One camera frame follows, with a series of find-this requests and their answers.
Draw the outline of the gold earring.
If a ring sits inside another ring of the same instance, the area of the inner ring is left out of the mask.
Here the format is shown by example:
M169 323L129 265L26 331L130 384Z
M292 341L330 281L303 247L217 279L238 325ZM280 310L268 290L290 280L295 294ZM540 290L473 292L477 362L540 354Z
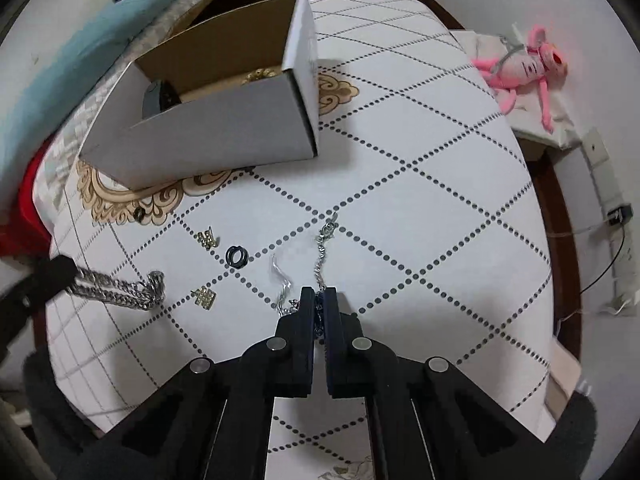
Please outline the gold earring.
M217 294L210 288L201 286L200 288L192 290L191 297L194 301L194 304L204 310L210 310L213 307L214 302L216 301Z
M197 232L195 239L206 249L212 250L219 246L219 238L216 237L213 229L209 226L206 230Z

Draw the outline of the red cloth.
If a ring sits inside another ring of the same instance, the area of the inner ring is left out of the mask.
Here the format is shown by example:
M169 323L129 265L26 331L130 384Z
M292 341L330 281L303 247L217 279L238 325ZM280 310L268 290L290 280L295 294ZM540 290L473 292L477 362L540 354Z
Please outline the red cloth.
M36 211L32 192L37 170L51 142L52 138L49 136L26 167L9 212L9 220L1 226L2 257L45 257L48 254L51 234Z

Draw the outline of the teal blue duvet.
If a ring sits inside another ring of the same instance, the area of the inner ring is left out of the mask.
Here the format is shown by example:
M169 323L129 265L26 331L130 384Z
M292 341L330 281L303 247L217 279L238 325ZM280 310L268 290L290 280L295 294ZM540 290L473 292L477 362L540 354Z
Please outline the teal blue duvet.
M1 123L1 182L13 188L29 159L111 68L134 37L175 0L111 3L62 46Z

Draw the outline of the patterned tablecloth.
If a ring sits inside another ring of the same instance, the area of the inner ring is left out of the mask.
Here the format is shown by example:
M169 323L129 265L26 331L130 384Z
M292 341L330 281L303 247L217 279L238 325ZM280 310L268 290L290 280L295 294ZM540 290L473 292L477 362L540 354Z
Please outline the patterned tablecloth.
M552 277L524 156L457 41L414 0L316 0L320 154L184 180L160 226L98 223L77 178L54 246L130 280L161 270L155 313L61 296L47 312L56 384L112 429L194 356L232 358L277 321L282 269L324 276L342 308L400 356L442 356L542 441ZM219 246L197 232L211 227ZM210 310L191 292L206 286Z

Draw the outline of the white cardboard box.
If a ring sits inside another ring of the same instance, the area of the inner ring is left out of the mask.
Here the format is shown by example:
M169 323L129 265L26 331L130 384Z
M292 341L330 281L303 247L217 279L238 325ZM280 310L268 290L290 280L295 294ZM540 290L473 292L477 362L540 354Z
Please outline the white cardboard box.
M79 158L130 190L318 154L309 0L220 14L129 63Z

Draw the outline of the black charger plug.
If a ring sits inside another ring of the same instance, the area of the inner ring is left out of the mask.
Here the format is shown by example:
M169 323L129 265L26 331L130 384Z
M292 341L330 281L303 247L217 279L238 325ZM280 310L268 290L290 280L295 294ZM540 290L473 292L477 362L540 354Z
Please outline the black charger plug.
M631 203L622 203L608 212L606 220L610 226L626 226L633 216Z

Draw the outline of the white cloth covered box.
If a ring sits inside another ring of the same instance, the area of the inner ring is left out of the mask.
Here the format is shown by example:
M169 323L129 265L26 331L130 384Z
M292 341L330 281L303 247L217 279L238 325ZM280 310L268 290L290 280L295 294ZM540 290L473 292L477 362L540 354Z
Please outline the white cloth covered box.
M471 61L472 58L493 58L494 56L498 58L506 53L506 46L501 42L501 37L481 35L470 30L455 30L452 34ZM563 102L562 87L565 79L566 77L562 80L552 80L549 84L550 108L554 125L554 133L551 134L542 128L540 122L537 89L530 86L518 90L515 107L510 114L506 115L506 120L519 138L559 150L568 150L580 143L576 125ZM506 96L505 91L491 90L498 104Z

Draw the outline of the pink panther plush toy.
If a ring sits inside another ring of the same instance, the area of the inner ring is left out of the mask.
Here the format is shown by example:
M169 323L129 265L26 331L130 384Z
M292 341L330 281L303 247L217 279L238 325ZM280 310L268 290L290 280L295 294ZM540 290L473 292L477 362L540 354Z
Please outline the pink panther plush toy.
M506 53L493 58L472 58L472 64L491 89L502 90L506 96L499 102L500 112L510 114L518 98L518 90L534 86L540 106L540 122L549 134L552 124L549 84L562 80L568 73L565 56L547 39L544 26L535 25L528 32L525 44L511 44L500 38Z

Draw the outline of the white wall power strip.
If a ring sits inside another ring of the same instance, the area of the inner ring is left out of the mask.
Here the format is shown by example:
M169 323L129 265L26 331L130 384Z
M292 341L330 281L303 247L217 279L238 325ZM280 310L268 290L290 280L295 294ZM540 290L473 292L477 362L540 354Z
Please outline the white wall power strip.
M584 135L582 150L587 159L603 217L608 218L609 212L627 205L628 200L622 185L618 182L613 159L608 154L597 128L591 127ZM614 259L610 269L614 287L614 315L635 315L637 309L639 272L631 227L632 221L628 220L623 226L606 228Z

